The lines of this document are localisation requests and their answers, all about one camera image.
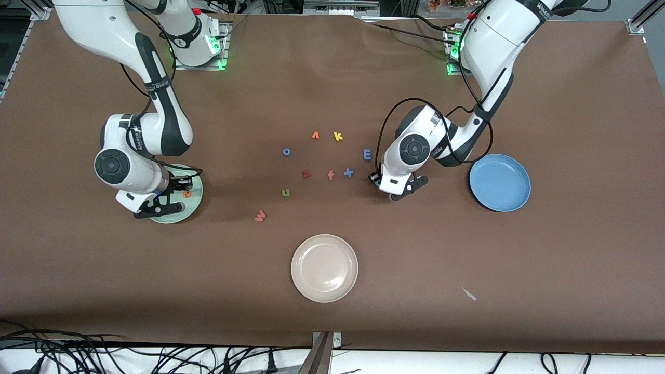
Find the black circular joint cap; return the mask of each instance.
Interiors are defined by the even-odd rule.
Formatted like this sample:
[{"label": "black circular joint cap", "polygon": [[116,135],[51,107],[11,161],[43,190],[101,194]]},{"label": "black circular joint cap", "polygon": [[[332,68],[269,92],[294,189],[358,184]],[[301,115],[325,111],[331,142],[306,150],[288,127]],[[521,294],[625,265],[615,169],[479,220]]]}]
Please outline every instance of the black circular joint cap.
[{"label": "black circular joint cap", "polygon": [[422,135],[407,135],[400,142],[400,158],[409,165],[419,164],[429,156],[430,144]]},{"label": "black circular joint cap", "polygon": [[129,169],[129,158],[121,150],[104,150],[94,160],[94,171],[109,184],[121,183],[129,174]]}]

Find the brown tabletop surface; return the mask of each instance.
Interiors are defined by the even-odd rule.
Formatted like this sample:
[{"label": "brown tabletop surface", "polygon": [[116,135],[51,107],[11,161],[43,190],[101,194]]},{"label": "brown tabletop surface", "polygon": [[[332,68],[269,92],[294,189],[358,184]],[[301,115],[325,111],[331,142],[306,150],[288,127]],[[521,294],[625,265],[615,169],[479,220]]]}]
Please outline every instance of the brown tabletop surface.
[{"label": "brown tabletop surface", "polygon": [[[161,225],[134,219],[93,171],[100,127],[144,97],[55,14],[37,23],[0,105],[0,317],[135,341],[306,345],[342,331],[358,348],[663,351],[665,100],[642,38],[548,22],[527,45],[493,120],[492,152],[533,186],[508,214],[473,199],[469,166],[429,161],[430,183],[397,203],[366,179],[362,150],[399,100],[472,107],[442,59],[438,42],[352,17],[249,16],[226,71],[176,74],[194,144],[166,160],[203,168],[205,190],[193,217]],[[396,111],[384,149],[415,105]],[[360,267],[328,304],[290,273],[322,233]]]}]

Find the light green plate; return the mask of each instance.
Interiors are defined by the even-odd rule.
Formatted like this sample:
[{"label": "light green plate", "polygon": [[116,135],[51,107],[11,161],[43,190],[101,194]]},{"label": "light green plate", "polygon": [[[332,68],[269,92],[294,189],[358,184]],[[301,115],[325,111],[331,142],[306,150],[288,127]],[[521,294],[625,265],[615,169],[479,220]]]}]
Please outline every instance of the light green plate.
[{"label": "light green plate", "polygon": [[[183,168],[189,167],[181,164],[174,164],[174,166],[181,166]],[[166,167],[166,170],[170,171],[174,176],[196,174],[196,172],[193,170],[179,170],[169,167]],[[201,181],[201,177],[195,176],[192,179],[192,189],[190,190],[192,195],[189,198],[182,196],[183,192],[184,191],[175,191],[171,194],[171,203],[181,202],[182,204],[185,204],[185,209],[182,212],[167,214],[161,217],[151,217],[150,219],[159,224],[175,224],[176,222],[180,222],[191,216],[196,208],[199,207],[199,204],[201,204],[201,199],[203,198],[203,182]],[[166,204],[166,196],[160,196],[159,199],[161,204]]]}]

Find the white plate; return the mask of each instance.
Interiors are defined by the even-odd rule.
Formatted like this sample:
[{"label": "white plate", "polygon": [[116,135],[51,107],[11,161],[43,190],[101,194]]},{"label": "white plate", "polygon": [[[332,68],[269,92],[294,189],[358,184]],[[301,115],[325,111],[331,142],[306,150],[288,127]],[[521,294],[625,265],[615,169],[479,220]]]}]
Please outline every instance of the white plate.
[{"label": "white plate", "polygon": [[306,298],[331,303],[351,291],[358,277],[358,258],[344,239],[329,234],[305,240],[293,254],[291,278]]}]

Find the blue plate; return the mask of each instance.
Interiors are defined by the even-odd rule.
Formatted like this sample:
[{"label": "blue plate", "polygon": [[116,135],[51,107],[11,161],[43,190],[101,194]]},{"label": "blue plate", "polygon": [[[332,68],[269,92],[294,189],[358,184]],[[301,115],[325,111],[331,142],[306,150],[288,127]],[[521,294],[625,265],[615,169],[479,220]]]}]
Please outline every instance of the blue plate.
[{"label": "blue plate", "polygon": [[488,154],[473,164],[469,184],[475,198],[497,212],[518,210],[531,195],[526,169],[504,154]]}]

